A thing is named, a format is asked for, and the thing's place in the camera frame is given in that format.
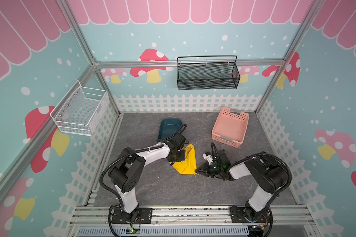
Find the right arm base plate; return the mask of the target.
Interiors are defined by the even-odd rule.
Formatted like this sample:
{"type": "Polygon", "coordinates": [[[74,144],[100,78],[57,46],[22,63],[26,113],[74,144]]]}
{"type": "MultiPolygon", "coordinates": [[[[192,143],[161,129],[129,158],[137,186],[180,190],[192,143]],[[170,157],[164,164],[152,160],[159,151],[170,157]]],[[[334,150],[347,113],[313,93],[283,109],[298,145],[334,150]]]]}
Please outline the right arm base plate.
{"type": "Polygon", "coordinates": [[[231,206],[229,213],[232,223],[263,223],[268,224],[272,214],[269,207],[263,208],[261,211],[255,211],[252,207],[231,206]]]}

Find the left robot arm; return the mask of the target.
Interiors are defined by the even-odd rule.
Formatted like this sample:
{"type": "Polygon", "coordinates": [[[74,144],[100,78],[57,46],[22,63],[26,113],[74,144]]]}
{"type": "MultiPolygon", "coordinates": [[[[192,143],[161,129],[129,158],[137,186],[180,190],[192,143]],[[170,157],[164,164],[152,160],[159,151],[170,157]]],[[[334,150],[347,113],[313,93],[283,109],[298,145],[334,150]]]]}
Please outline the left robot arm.
{"type": "Polygon", "coordinates": [[[135,187],[144,167],[160,159],[166,159],[172,164],[184,161],[186,155],[183,148],[186,140],[182,134],[176,132],[167,139],[158,139],[157,144],[151,147],[138,150],[127,147],[103,170],[99,184],[115,195],[123,219],[132,223],[138,218],[139,204],[135,187]]]}

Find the yellow paper napkin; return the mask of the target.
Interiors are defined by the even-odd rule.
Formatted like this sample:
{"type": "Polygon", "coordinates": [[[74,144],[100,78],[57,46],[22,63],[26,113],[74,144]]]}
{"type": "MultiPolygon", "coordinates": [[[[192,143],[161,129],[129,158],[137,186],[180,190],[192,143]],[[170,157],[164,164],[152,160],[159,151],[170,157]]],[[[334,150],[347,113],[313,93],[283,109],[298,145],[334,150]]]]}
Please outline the yellow paper napkin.
{"type": "Polygon", "coordinates": [[[185,160],[182,162],[176,162],[173,164],[173,168],[181,175],[196,175],[195,170],[197,169],[195,147],[189,144],[185,151],[185,160]]]}

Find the dark teal plastic tub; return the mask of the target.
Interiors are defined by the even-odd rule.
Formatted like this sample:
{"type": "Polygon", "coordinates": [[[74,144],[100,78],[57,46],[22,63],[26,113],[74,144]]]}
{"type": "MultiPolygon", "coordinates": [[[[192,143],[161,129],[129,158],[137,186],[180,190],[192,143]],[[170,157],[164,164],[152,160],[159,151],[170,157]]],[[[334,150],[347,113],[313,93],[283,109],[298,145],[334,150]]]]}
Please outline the dark teal plastic tub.
{"type": "Polygon", "coordinates": [[[158,139],[166,139],[173,136],[182,125],[183,122],[178,118],[163,119],[160,123],[158,139]]]}

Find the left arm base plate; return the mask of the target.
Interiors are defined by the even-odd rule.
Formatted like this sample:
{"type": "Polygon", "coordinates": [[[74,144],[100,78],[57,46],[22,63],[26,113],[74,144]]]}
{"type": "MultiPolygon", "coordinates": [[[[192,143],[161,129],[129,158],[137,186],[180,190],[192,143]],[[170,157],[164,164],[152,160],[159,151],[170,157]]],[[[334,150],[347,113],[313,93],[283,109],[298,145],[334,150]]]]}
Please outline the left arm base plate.
{"type": "Polygon", "coordinates": [[[131,213],[116,208],[111,213],[112,224],[150,224],[152,218],[152,208],[136,208],[131,213]]]}

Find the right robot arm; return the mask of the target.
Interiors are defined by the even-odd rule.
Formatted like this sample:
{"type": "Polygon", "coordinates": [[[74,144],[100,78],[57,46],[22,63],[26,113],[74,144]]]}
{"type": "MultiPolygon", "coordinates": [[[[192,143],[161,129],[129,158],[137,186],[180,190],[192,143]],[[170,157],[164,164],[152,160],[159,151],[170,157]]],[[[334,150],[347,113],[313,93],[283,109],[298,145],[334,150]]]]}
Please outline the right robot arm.
{"type": "Polygon", "coordinates": [[[266,152],[251,155],[233,164],[225,150],[205,153],[205,157],[207,162],[195,170],[198,174],[223,181],[235,181],[246,176],[255,179],[257,188],[244,208],[239,213],[236,213],[236,207],[230,208],[231,215],[240,216],[250,223],[267,216],[270,204],[292,181],[289,166],[266,152]]]}

